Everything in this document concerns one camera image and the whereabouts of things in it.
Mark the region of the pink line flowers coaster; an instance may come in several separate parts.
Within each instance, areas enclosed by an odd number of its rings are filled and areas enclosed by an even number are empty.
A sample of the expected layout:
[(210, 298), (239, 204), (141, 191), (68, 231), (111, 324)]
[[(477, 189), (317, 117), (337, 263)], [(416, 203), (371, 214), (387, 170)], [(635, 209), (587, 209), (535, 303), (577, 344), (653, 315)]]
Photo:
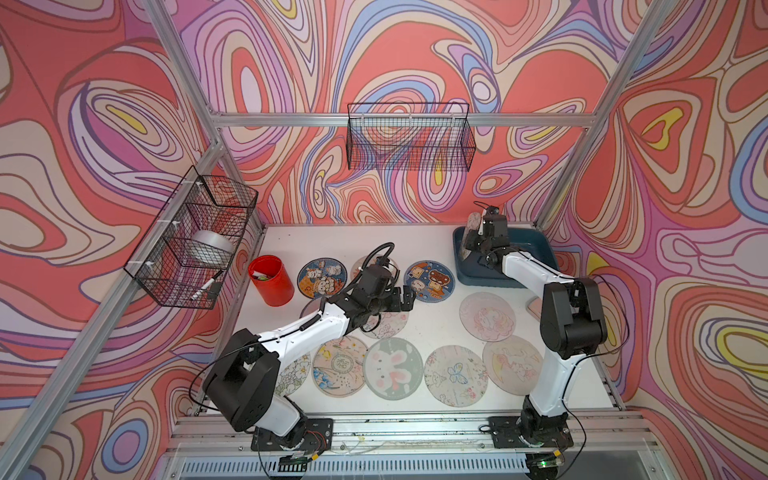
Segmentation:
[(391, 338), (404, 329), (408, 318), (408, 312), (383, 312), (372, 315), (360, 331), (370, 338)]

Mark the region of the pink unicorn coaster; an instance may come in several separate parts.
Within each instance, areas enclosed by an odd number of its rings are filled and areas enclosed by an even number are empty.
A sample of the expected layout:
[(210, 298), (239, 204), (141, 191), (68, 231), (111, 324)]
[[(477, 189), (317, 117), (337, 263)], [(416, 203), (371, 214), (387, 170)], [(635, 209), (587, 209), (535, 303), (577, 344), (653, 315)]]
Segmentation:
[(459, 318), (473, 337), (497, 342), (512, 336), (516, 316), (511, 305), (493, 293), (478, 292), (467, 296), (460, 304)]

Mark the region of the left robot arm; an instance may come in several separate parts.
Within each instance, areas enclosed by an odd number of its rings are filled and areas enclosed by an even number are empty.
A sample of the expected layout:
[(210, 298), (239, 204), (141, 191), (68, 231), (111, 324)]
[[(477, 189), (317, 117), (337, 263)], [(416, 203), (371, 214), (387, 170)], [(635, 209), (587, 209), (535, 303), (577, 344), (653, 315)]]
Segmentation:
[(372, 316), (409, 312), (416, 294), (398, 287), (390, 270), (365, 267), (344, 291), (323, 299), (317, 310), (277, 330), (235, 332), (212, 362), (202, 390), (236, 432), (253, 427), (289, 443), (306, 432), (306, 414), (276, 393), (282, 370), (301, 356), (365, 326)]

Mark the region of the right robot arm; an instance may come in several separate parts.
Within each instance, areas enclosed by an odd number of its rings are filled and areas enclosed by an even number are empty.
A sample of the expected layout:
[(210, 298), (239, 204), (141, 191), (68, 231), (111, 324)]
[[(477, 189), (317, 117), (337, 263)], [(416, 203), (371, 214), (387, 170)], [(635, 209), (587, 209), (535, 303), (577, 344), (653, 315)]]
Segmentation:
[(540, 336), (546, 346), (543, 367), (526, 396), (523, 418), (539, 423), (568, 418), (567, 398), (582, 364), (607, 339), (599, 287), (587, 277), (559, 272), (513, 245), (506, 215), (496, 206), (467, 220), (462, 249), (479, 255), (478, 263), (533, 292), (542, 302)]

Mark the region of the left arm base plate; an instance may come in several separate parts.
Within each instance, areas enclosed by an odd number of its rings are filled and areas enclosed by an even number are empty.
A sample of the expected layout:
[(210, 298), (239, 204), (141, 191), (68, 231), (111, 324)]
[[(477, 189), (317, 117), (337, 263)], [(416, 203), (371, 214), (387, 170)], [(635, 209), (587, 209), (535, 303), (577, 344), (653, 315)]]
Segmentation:
[(251, 441), (253, 452), (323, 453), (332, 447), (332, 418), (301, 419), (285, 436), (257, 428)]

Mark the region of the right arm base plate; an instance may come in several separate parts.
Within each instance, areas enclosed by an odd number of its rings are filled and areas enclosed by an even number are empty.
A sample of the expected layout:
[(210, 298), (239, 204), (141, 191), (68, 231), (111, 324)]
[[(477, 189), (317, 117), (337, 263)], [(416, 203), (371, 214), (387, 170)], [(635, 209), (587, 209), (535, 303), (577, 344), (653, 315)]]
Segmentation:
[(520, 416), (492, 416), (484, 425), (497, 449), (560, 449), (574, 446), (567, 425), (568, 414), (541, 417), (523, 412)]

